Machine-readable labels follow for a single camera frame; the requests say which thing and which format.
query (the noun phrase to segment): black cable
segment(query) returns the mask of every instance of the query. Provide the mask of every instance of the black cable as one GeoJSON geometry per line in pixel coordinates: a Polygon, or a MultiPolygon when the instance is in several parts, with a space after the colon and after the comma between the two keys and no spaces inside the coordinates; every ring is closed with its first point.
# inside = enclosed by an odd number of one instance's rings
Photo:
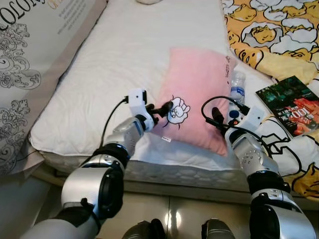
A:
{"type": "Polygon", "coordinates": [[[209,103],[211,102],[212,100],[215,100],[215,99],[227,99],[229,101],[231,101],[232,103],[234,103],[240,110],[241,113],[243,113],[244,115],[247,115],[248,114],[248,111],[249,111],[249,107],[245,106],[245,105],[241,105],[240,103],[238,103],[237,101],[235,101],[234,99],[230,98],[230,97],[227,97],[227,96],[215,96],[215,97],[212,97],[210,99],[208,99],[201,107],[201,113],[203,114],[204,112],[204,107],[209,103]]]}
{"type": "Polygon", "coordinates": [[[105,132],[106,132],[106,127],[108,126],[108,123],[114,113],[114,111],[120,106],[121,103],[127,103],[128,102],[128,97],[125,97],[124,99],[122,99],[115,107],[114,109],[112,110],[111,114],[109,115],[109,118],[108,120],[106,121],[105,125],[104,125],[104,129],[103,129],[103,133],[102,133],[102,136],[101,136],[101,143],[100,143],[100,146],[99,148],[101,148],[103,146],[103,143],[104,143],[104,135],[105,135],[105,132]]]}
{"type": "Polygon", "coordinates": [[[210,121],[213,121],[213,122],[214,122],[216,125],[218,125],[218,126],[227,127],[228,129],[229,129],[229,128],[234,128],[234,129],[242,130],[242,131],[244,131],[244,132],[246,132],[246,133],[249,133],[249,134],[253,135],[255,138],[257,138],[257,139],[261,142],[261,144],[263,145],[263,147],[264,147],[265,150],[267,151],[268,156],[271,157],[272,153],[271,153],[271,150],[269,149],[268,145],[263,141],[263,139],[262,139],[261,137],[259,137],[258,135],[256,135],[256,134],[253,133],[252,131],[250,131],[250,130],[248,130],[248,129],[245,129],[245,128],[241,128],[241,127],[229,125],[229,124],[219,123],[219,122],[215,121],[214,119],[212,119],[212,118],[210,118],[210,117],[207,117],[207,116],[205,115],[205,113],[204,113],[204,108],[205,108],[205,106],[206,106],[209,102],[211,102],[212,100],[214,100],[214,99],[220,99],[220,98],[227,99],[227,100],[233,102],[236,106],[238,106],[238,108],[240,109],[240,111],[242,111],[242,109],[244,109],[245,111],[246,111],[247,109],[249,109],[247,106],[239,104],[238,102],[236,102],[235,100],[233,100],[233,99],[230,98],[230,97],[227,97],[227,96],[216,96],[216,97],[212,97],[212,98],[208,99],[208,100],[202,105],[202,107],[201,107],[201,114],[203,115],[203,117],[204,117],[205,119],[210,119],[210,121]]]}
{"type": "Polygon", "coordinates": [[[35,152],[39,152],[39,150],[35,150],[35,151],[33,151],[33,152],[29,153],[27,156],[25,156],[25,157],[23,157],[23,158],[21,158],[21,159],[17,159],[16,161],[17,161],[17,162],[22,161],[22,160],[24,160],[24,159],[28,158],[31,154],[33,154],[33,153],[35,153],[35,152]]]}

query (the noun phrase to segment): bottle cap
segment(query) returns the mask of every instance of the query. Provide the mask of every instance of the bottle cap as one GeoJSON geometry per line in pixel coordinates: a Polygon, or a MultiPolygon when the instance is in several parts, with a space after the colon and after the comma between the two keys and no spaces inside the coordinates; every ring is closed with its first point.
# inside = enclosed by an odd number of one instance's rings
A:
{"type": "Polygon", "coordinates": [[[233,119],[238,118],[239,117],[239,112],[232,110],[232,111],[229,112],[229,116],[231,118],[233,118],[233,119]]]}

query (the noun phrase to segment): decorative pillow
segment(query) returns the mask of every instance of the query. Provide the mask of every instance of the decorative pillow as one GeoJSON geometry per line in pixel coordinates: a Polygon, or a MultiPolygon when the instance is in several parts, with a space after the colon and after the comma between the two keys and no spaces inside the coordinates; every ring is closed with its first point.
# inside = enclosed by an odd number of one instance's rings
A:
{"type": "MultiPolygon", "coordinates": [[[[202,104],[214,96],[229,96],[230,79],[235,60],[220,53],[195,48],[174,48],[170,52],[170,67],[161,87],[156,107],[172,101],[171,111],[159,120],[153,132],[184,141],[226,156],[227,147],[219,130],[205,122],[202,104]]],[[[216,99],[204,112],[218,107],[227,115],[228,101],[216,99]]]]}
{"type": "Polygon", "coordinates": [[[105,6],[106,0],[1,1],[0,175],[34,165],[17,157],[22,143],[105,6]]]}

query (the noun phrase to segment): pillow tag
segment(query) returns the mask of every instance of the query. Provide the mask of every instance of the pillow tag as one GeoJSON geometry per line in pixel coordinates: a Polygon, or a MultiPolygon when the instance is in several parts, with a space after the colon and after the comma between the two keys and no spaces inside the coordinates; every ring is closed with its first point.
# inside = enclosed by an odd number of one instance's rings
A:
{"type": "Polygon", "coordinates": [[[169,143],[171,142],[171,139],[168,138],[168,137],[165,137],[165,136],[162,137],[162,140],[165,140],[165,141],[167,141],[167,142],[169,142],[169,143]]]}

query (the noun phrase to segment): plastic bottle label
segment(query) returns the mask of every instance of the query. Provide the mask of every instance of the plastic bottle label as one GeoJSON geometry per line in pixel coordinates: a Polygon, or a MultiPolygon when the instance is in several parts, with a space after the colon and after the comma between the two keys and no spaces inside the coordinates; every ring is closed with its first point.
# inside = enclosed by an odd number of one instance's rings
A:
{"type": "Polygon", "coordinates": [[[245,96],[245,90],[244,90],[244,88],[242,88],[242,87],[233,86],[233,87],[231,88],[231,91],[235,91],[235,92],[241,94],[242,96],[245,96]]]}

